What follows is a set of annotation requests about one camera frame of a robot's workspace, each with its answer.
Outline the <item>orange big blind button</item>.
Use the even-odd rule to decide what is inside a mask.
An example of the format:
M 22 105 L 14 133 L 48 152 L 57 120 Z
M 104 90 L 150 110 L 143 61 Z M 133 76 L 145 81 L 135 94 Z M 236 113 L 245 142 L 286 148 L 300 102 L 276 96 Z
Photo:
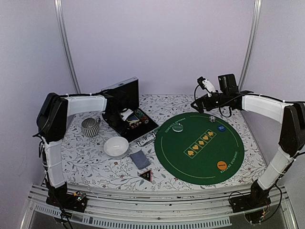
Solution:
M 217 168 L 221 171 L 226 170 L 227 169 L 227 163 L 224 161 L 219 161 L 217 163 Z

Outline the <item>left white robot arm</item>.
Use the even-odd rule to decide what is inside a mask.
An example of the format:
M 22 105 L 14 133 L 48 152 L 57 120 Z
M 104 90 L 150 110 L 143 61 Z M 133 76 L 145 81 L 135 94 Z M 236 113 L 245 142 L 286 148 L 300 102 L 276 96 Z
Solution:
M 58 95 L 49 93 L 37 117 L 38 132 L 42 144 L 40 156 L 47 174 L 49 197 L 60 207 L 71 203 L 67 183 L 62 172 L 61 144 L 66 134 L 67 118 L 87 112 L 101 112 L 105 122 L 117 132 L 125 132 L 127 117 L 132 114 L 129 96 L 108 90 L 94 94 Z

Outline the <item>clear acrylic dealer button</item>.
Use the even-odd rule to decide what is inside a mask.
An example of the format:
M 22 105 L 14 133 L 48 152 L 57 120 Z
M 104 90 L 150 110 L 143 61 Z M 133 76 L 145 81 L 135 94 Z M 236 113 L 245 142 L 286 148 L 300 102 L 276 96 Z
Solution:
M 181 124 L 181 123 L 175 123 L 175 124 L 173 124 L 173 126 L 172 126 L 172 130 L 174 131 L 174 132 L 182 132 L 183 131 L 183 125 Z

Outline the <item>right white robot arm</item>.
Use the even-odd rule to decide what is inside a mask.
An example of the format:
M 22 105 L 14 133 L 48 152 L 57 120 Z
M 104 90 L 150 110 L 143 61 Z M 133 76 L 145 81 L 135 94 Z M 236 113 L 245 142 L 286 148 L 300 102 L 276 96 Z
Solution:
M 264 202 L 265 195 L 276 185 L 288 171 L 295 159 L 303 154 L 305 146 L 305 103 L 303 101 L 286 101 L 252 91 L 239 90 L 234 74 L 218 77 L 219 90 L 202 76 L 197 85 L 207 93 L 195 97 L 191 107 L 203 113 L 213 109 L 228 107 L 230 111 L 240 110 L 269 118 L 275 125 L 267 139 L 278 139 L 274 146 L 274 155 L 262 175 L 252 184 L 251 194 L 246 198 L 250 208 L 258 207 Z

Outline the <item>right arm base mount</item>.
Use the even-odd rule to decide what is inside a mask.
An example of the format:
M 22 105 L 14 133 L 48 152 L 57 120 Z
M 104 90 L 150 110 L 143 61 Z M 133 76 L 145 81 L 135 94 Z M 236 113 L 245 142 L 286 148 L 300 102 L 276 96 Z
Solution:
M 268 194 L 262 198 L 255 198 L 251 194 L 244 195 L 238 191 L 230 194 L 228 202 L 233 213 L 244 212 L 244 217 L 250 224 L 260 224 L 271 204 Z

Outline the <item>blue small blind button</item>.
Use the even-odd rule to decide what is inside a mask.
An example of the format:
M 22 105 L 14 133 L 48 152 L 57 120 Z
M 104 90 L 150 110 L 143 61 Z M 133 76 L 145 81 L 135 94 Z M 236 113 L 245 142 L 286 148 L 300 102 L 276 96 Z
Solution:
M 223 125 L 219 125 L 217 128 L 220 132 L 224 132 L 226 130 L 225 126 Z

